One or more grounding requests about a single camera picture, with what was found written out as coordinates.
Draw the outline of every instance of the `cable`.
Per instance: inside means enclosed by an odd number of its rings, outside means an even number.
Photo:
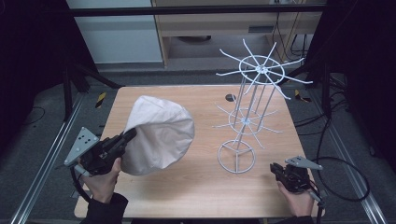
[[[89,203],[91,198],[90,196],[88,196],[88,194],[85,192],[85,190],[82,188],[81,184],[79,183],[79,177],[76,177],[76,172],[75,172],[75,168],[74,166],[70,167],[70,173],[72,175],[72,179],[73,179],[73,185],[76,189],[76,191],[78,192],[78,194],[87,202]]]
[[[41,106],[33,106],[33,109],[41,109],[43,111],[43,114],[40,116],[40,118],[35,119],[33,121],[30,121],[30,122],[23,123],[22,125],[30,125],[30,124],[36,123],[39,120],[41,120],[44,117],[44,115],[46,114],[46,110],[43,107],[41,107]]]
[[[327,121],[326,121],[326,124],[325,124],[325,126],[324,126],[324,128],[323,128],[323,131],[322,131],[321,136],[320,136],[320,139],[319,139],[318,150],[317,150],[317,157],[316,157],[314,160],[312,160],[312,161],[316,161],[317,164],[318,164],[318,161],[319,161],[319,160],[332,160],[332,161],[340,161],[340,162],[343,162],[343,163],[347,164],[348,166],[352,167],[356,172],[358,172],[358,174],[364,179],[364,182],[365,182],[365,184],[366,184],[366,189],[367,189],[367,190],[366,190],[366,192],[364,193],[364,195],[363,195],[362,197],[358,198],[358,199],[347,198],[347,197],[344,197],[344,196],[342,196],[341,194],[335,192],[333,189],[331,189],[331,188],[324,182],[323,177],[321,176],[320,171],[317,171],[319,180],[320,180],[320,182],[323,184],[323,186],[324,186],[329,192],[331,192],[332,194],[334,194],[334,195],[337,196],[338,198],[343,199],[343,200],[346,200],[346,201],[349,201],[349,202],[361,202],[362,200],[366,199],[367,196],[370,194],[370,184],[369,184],[369,181],[368,181],[367,177],[366,177],[356,166],[354,166],[353,164],[351,164],[351,163],[348,162],[348,161],[344,161],[344,160],[341,160],[341,159],[335,158],[335,157],[320,157],[320,156],[319,156],[319,155],[320,155],[320,150],[321,150],[321,145],[322,145],[322,143],[323,143],[324,134],[326,133],[326,130],[329,128],[331,121],[332,121],[331,119],[327,119]]]
[[[366,185],[366,192],[364,193],[363,196],[361,196],[360,198],[357,198],[357,199],[354,199],[354,198],[347,198],[347,197],[342,196],[341,194],[335,192],[333,189],[331,189],[331,188],[326,184],[326,182],[324,182],[323,177],[321,176],[320,171],[317,171],[320,182],[323,184],[323,186],[324,186],[329,192],[331,192],[332,194],[334,194],[334,195],[337,196],[338,198],[341,198],[341,199],[343,199],[343,200],[345,200],[345,201],[349,201],[349,202],[353,202],[353,203],[361,202],[361,201],[363,201],[364,199],[366,199],[366,198],[369,196],[370,191],[371,191],[369,180],[368,180],[367,177],[366,177],[356,166],[354,166],[352,163],[350,163],[350,162],[348,162],[348,161],[341,160],[341,159],[339,159],[339,158],[335,158],[335,157],[318,157],[318,158],[314,159],[313,161],[316,161],[316,162],[318,163],[318,161],[320,161],[320,160],[339,161],[339,162],[341,162],[341,163],[345,163],[346,165],[348,165],[348,166],[350,166],[351,168],[353,168],[353,169],[364,179],[364,183],[365,183],[365,185]]]

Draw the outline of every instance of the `white wire rack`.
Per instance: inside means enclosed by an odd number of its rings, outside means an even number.
[[[217,76],[228,76],[235,74],[242,75],[242,81],[238,96],[235,97],[234,95],[232,95],[232,101],[235,102],[234,109],[229,112],[221,106],[217,105],[220,110],[228,114],[228,123],[214,126],[215,128],[231,127],[236,132],[235,139],[226,141],[221,144],[218,152],[218,159],[220,165],[225,170],[235,174],[241,174],[249,171],[253,167],[256,160],[254,148],[251,147],[248,143],[242,141],[244,135],[253,135],[260,147],[264,148],[260,139],[257,137],[257,133],[259,133],[262,129],[274,133],[282,133],[281,131],[273,130],[263,125],[264,117],[276,113],[276,111],[267,113],[268,105],[271,102],[275,90],[277,90],[285,99],[290,99],[283,93],[283,91],[279,88],[277,84],[284,78],[304,84],[312,83],[301,81],[293,77],[287,77],[285,75],[285,69],[283,66],[299,63],[303,59],[290,63],[279,63],[276,60],[270,58],[276,47],[276,43],[273,45],[271,51],[267,56],[262,56],[254,55],[246,44],[245,39],[243,40],[243,42],[249,53],[249,56],[242,60],[225,53],[223,50],[220,50],[223,55],[239,62],[239,70],[224,74],[216,74]],[[269,85],[273,86],[270,96],[268,97],[268,99],[263,99],[265,87]],[[230,163],[227,163],[226,165],[225,162],[223,162],[221,156],[223,153],[223,149],[229,150],[234,154],[232,162],[233,168],[230,168]],[[241,158],[244,158],[244,164],[248,163],[248,165],[245,165],[244,168],[240,167]]]

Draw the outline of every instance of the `metal rail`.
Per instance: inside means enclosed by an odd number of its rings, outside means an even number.
[[[285,5],[231,5],[193,7],[115,7],[115,8],[71,8],[65,10],[43,10],[41,15],[73,17],[143,16],[178,14],[218,14],[218,13],[265,13],[265,12],[315,12],[323,11],[326,4],[285,4]]]
[[[38,195],[40,194],[41,190],[44,187],[44,184],[46,183],[46,180],[50,174],[50,171],[53,167],[53,164],[56,161],[56,158],[58,157],[58,154],[64,144],[64,140],[66,136],[68,135],[75,119],[78,114],[78,111],[81,108],[82,101],[84,99],[84,95],[82,93],[79,93],[77,96],[77,99],[74,103],[74,110],[73,113],[71,114],[70,118],[64,122],[62,125],[60,131],[55,137],[55,140],[52,143],[51,148],[49,149],[49,152],[47,154],[47,157],[44,159],[39,171],[37,172],[37,175],[35,176],[35,179],[25,194],[23,201],[21,202],[20,206],[18,207],[17,211],[13,215],[12,219],[10,220],[11,224],[23,224],[26,222],[27,218],[29,217],[30,212],[32,211],[33,206],[35,205],[35,201],[38,198]]]

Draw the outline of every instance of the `wooden table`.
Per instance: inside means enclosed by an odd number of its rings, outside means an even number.
[[[267,99],[273,87],[266,87]],[[186,153],[170,167],[149,175],[132,176],[121,172],[116,192],[128,200],[125,217],[212,218],[212,217],[288,217],[288,206],[277,188],[270,163],[285,165],[284,160],[304,156],[284,98],[275,91],[264,126],[281,131],[261,130],[257,136],[264,148],[252,137],[243,138],[255,148],[256,163],[243,174],[232,174],[218,161],[222,143],[235,139],[230,127],[213,126],[228,123],[228,111],[234,103],[225,95],[238,95],[237,86],[157,86],[121,88],[109,114],[103,138],[123,131],[134,101],[140,95],[171,100],[186,107],[193,116],[195,137]],[[77,217],[85,217],[87,203],[79,198]]]

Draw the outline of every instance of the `white cloth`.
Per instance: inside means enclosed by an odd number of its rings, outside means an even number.
[[[125,132],[137,135],[125,148],[121,170],[129,175],[147,175],[180,160],[194,138],[189,111],[174,102],[140,96],[132,108]]]

